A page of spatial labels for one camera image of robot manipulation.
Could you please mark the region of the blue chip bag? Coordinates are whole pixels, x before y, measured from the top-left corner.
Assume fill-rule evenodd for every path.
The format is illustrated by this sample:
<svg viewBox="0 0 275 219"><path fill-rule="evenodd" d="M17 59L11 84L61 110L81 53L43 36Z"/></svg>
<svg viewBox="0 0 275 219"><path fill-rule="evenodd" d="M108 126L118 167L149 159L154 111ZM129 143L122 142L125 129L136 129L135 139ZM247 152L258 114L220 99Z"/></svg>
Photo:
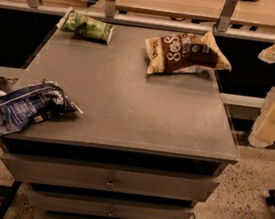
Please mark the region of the blue chip bag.
<svg viewBox="0 0 275 219"><path fill-rule="evenodd" d="M17 90L0 89L0 138L75 111L82 113L55 81L43 80Z"/></svg>

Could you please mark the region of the brown and cream chip bag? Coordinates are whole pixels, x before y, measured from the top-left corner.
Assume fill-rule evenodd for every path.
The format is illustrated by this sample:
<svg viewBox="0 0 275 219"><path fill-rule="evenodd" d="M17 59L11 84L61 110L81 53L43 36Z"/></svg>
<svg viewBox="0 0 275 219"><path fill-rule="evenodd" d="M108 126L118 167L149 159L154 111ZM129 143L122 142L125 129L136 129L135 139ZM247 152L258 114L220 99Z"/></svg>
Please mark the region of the brown and cream chip bag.
<svg viewBox="0 0 275 219"><path fill-rule="evenodd" d="M145 41L150 61L148 75L189 74L203 69L232 70L230 61L219 49L215 36L192 33L148 38Z"/></svg>

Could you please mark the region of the green jalapeno chip bag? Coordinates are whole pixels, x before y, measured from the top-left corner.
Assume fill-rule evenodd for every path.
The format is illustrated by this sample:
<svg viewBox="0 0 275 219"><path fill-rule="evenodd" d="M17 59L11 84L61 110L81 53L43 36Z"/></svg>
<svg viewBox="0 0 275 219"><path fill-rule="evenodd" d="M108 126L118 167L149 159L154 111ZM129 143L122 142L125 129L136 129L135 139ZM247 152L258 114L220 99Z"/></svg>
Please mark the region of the green jalapeno chip bag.
<svg viewBox="0 0 275 219"><path fill-rule="evenodd" d="M88 39L104 41L106 44L112 39L114 27L112 24L78 13L70 7L62 19L57 23L60 31L73 32Z"/></svg>

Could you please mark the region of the grey drawer cabinet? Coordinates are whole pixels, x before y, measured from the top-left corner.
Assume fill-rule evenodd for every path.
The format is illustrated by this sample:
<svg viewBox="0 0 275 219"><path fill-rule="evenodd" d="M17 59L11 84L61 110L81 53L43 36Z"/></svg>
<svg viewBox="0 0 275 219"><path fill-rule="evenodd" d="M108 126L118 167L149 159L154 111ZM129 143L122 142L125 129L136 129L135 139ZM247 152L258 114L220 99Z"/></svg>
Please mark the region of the grey drawer cabinet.
<svg viewBox="0 0 275 219"><path fill-rule="evenodd" d="M3 154L218 179L222 170L238 159L219 96L218 70L147 73L150 61L145 41L177 34L117 26L106 44L55 28L10 90L55 81L82 113L65 113L5 135L0 138ZM201 202L18 182L32 191L147 202L190 212Z"/></svg>

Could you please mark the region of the wooden counter with railing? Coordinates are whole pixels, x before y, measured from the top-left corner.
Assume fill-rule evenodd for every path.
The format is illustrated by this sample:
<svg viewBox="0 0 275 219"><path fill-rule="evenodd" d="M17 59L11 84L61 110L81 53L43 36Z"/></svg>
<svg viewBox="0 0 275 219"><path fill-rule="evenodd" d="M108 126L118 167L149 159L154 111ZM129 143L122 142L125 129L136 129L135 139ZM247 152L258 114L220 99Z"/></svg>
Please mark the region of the wooden counter with railing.
<svg viewBox="0 0 275 219"><path fill-rule="evenodd" d="M70 7L113 22L275 41L275 0L0 0L0 8L59 15Z"/></svg>

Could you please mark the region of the middle drawer with knob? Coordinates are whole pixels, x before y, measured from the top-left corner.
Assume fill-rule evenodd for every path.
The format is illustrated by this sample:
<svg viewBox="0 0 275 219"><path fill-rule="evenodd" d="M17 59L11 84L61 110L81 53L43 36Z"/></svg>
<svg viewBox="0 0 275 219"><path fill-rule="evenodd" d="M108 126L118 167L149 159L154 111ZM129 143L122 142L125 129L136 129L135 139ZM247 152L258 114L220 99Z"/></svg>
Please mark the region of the middle drawer with knob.
<svg viewBox="0 0 275 219"><path fill-rule="evenodd" d="M116 200L94 196L78 196L31 190L31 200L39 210L85 214L123 219L189 219L191 212L183 207Z"/></svg>

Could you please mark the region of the top drawer with knob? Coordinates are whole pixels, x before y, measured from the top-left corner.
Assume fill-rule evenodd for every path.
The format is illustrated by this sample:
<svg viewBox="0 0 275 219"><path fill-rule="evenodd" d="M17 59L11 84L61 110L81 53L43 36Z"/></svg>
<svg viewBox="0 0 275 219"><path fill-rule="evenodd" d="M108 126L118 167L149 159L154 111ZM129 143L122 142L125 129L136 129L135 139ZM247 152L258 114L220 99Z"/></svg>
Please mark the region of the top drawer with knob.
<svg viewBox="0 0 275 219"><path fill-rule="evenodd" d="M3 154L1 159L14 179L41 185L204 202L219 184L216 177L187 173L165 175L43 156Z"/></svg>

